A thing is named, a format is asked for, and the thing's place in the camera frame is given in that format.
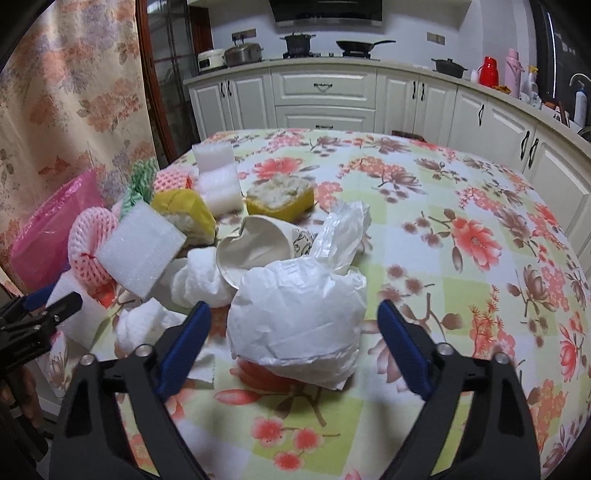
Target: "kitchen countertop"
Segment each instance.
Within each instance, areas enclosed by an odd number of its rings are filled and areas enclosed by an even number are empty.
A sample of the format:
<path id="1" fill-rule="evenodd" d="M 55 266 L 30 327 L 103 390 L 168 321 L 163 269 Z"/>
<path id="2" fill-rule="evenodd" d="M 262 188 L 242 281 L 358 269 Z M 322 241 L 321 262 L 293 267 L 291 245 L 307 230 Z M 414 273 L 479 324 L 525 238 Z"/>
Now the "kitchen countertop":
<path id="1" fill-rule="evenodd" d="M 585 141 L 582 137 L 578 136 L 576 132 L 574 132 L 572 129 L 556 121 L 551 115 L 541 112 L 540 110 L 537 110 L 532 106 L 527 105 L 526 103 L 513 98 L 512 96 L 498 92 L 497 90 L 493 90 L 491 88 L 484 87 L 476 83 L 472 83 L 465 79 L 458 79 L 455 77 L 451 77 L 449 75 L 444 75 L 439 72 L 434 72 L 433 70 L 430 70 L 425 67 L 413 66 L 408 63 L 397 63 L 388 60 L 375 61 L 365 59 L 346 59 L 343 57 L 311 57 L 306 59 L 263 60 L 257 63 L 250 63 L 247 65 L 240 65 L 239 67 L 231 67 L 228 69 L 218 70 L 216 72 L 205 73 L 203 75 L 187 79 L 183 83 L 187 86 L 190 86 L 197 82 L 204 82 L 207 80 L 213 80 L 217 77 L 223 77 L 225 75 L 233 75 L 242 72 L 249 72 L 251 70 L 268 69 L 271 67 L 293 67 L 300 65 L 314 66 L 318 68 L 322 68 L 323 66 L 363 66 L 366 68 L 376 68 L 377 70 L 392 69 L 400 70 L 403 72 L 415 73 L 417 75 L 425 75 L 435 79 L 444 80 L 446 82 L 455 83 L 456 85 L 460 85 L 465 88 L 475 90 L 476 92 L 485 93 L 486 95 L 489 95 L 497 100 L 501 100 L 505 103 L 508 103 L 513 107 L 518 108 L 519 110 L 533 116 L 537 121 L 557 131 L 559 134 L 565 137 L 565 139 L 568 140 L 575 148 L 581 151 L 584 155 L 587 155 L 589 158 L 591 158 L 591 144 Z"/>

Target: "stainless steel pot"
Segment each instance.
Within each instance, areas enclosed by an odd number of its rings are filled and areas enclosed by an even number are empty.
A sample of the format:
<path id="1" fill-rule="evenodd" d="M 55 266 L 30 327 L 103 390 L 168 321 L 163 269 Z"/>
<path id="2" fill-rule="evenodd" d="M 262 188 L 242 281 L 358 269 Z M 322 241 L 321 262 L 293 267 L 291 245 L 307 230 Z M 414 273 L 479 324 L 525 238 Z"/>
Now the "stainless steel pot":
<path id="1" fill-rule="evenodd" d="M 258 43 L 243 43 L 227 49 L 224 57 L 229 67 L 256 63 L 262 60 L 262 48 Z"/>

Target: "door frame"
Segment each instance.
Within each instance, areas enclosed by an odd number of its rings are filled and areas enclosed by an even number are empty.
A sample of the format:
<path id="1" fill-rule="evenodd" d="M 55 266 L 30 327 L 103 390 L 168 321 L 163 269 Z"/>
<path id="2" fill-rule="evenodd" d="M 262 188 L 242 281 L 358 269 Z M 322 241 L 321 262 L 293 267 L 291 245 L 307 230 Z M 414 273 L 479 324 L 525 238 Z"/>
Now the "door frame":
<path id="1" fill-rule="evenodd" d="M 138 27 L 139 56 L 142 62 L 142 71 L 145 83 L 145 94 L 150 105 L 155 112 L 153 118 L 156 130 L 160 136 L 164 154 L 168 163 L 171 164 L 178 158 L 177 150 L 174 146 L 174 140 L 168 120 L 166 119 L 166 109 L 160 94 L 160 85 L 154 67 L 154 58 L 152 56 L 152 39 L 150 37 L 150 23 L 148 20 L 148 0 L 136 0 L 135 2 L 135 20 Z"/>

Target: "glass door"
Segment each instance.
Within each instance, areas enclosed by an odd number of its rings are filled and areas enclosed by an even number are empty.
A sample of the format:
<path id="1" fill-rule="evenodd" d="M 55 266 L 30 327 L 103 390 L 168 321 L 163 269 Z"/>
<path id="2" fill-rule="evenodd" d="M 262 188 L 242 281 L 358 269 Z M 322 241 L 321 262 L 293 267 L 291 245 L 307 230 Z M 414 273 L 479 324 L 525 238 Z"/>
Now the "glass door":
<path id="1" fill-rule="evenodd" d="M 183 0 L 148 0 L 147 13 L 158 87 L 180 156 L 198 138 L 189 91 L 183 85 L 183 80 L 197 76 L 189 7 Z"/>

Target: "blue gripper pad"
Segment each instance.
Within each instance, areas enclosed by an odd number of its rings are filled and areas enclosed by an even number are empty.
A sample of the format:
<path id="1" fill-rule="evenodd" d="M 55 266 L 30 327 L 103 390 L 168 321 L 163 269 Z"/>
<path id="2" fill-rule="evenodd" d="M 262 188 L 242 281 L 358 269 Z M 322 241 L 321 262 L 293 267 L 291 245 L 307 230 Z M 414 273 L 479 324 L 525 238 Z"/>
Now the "blue gripper pad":
<path id="1" fill-rule="evenodd" d="M 392 303 L 383 301 L 378 307 L 378 326 L 409 389 L 427 401 L 434 390 L 429 362 L 408 332 L 406 320 Z M 415 325 L 408 327 L 422 328 Z"/>
<path id="2" fill-rule="evenodd" d="M 27 298 L 23 302 L 23 306 L 29 312 L 33 312 L 43 307 L 47 303 L 47 299 L 55 287 L 56 284 L 52 283 L 47 287 L 43 287 L 41 290 L 37 290 L 36 292 L 27 295 Z"/>
<path id="3" fill-rule="evenodd" d="M 183 331 L 160 362 L 160 381 L 156 393 L 166 401 L 176 395 L 201 351 L 212 326 L 212 312 L 206 303 L 193 310 L 185 320 Z"/>

